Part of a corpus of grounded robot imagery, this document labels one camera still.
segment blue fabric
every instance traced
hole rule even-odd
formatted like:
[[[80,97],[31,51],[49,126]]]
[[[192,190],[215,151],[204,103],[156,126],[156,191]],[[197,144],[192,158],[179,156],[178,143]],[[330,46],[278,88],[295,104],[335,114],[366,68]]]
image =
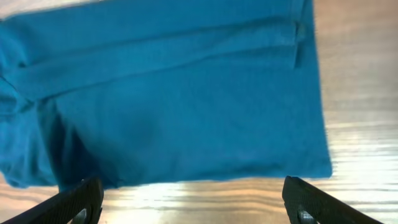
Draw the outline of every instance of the blue fabric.
[[[329,177],[311,1],[102,1],[0,24],[15,187]]]

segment table surface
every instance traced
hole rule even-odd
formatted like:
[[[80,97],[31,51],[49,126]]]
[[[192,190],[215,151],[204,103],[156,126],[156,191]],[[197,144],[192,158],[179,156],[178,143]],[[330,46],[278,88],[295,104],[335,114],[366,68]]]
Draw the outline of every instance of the table surface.
[[[77,0],[0,0],[0,17]],[[333,177],[311,184],[398,223],[398,1],[315,0]],[[283,180],[153,184],[105,193],[100,223],[288,223]],[[55,195],[0,177],[0,222]]]

